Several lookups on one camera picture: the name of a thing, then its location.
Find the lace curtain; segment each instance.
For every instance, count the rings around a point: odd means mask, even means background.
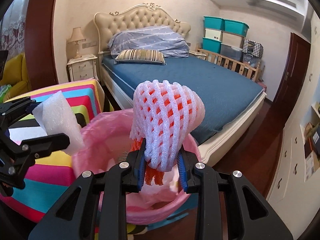
[[[24,30],[29,0],[14,0],[0,22],[0,49],[8,60],[24,52]]]

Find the wooden crib rail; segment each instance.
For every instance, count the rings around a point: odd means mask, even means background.
[[[254,82],[258,81],[258,76],[260,71],[259,67],[253,68],[245,63],[236,61],[234,59],[225,57],[223,55],[220,55],[218,53],[214,53],[205,49],[196,48],[196,51],[206,54],[206,57],[204,60],[215,63],[219,66],[223,66],[227,69],[230,69],[231,71],[237,72],[240,75],[243,75]]]

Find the yellow armchair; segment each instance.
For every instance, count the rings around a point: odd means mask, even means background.
[[[5,64],[3,78],[0,81],[0,86],[9,84],[12,86],[12,88],[4,96],[4,102],[10,98],[31,91],[24,53],[20,53],[19,55],[13,57]]]

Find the tufted headboard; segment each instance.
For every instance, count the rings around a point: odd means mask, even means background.
[[[93,17],[99,34],[99,53],[107,50],[109,40],[120,31],[139,29],[153,25],[167,25],[174,32],[185,37],[191,30],[189,23],[173,20],[159,5],[141,3],[124,12],[101,13]]]

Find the blue bed sheet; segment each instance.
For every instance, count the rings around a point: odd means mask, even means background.
[[[195,91],[205,107],[203,122],[191,132],[199,144],[221,131],[262,93],[262,87],[246,77],[196,57],[166,58],[165,61],[166,65],[114,64],[111,56],[105,56],[102,63],[130,98],[138,84],[154,79],[178,82]]]

